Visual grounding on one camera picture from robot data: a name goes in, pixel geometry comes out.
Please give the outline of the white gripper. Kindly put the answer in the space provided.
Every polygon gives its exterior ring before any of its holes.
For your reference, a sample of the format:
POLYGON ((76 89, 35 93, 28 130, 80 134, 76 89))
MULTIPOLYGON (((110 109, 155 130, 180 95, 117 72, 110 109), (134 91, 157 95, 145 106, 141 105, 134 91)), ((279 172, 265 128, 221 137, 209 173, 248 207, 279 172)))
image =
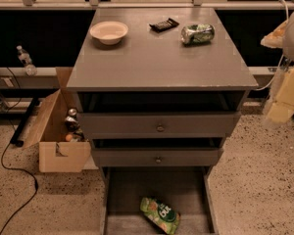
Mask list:
MULTIPOLYGON (((294 12, 274 31, 264 36, 261 44, 268 48, 281 48, 283 55, 294 62, 294 12)), ((283 73, 282 81, 266 113, 274 123, 286 123, 294 115, 294 68, 283 73)))

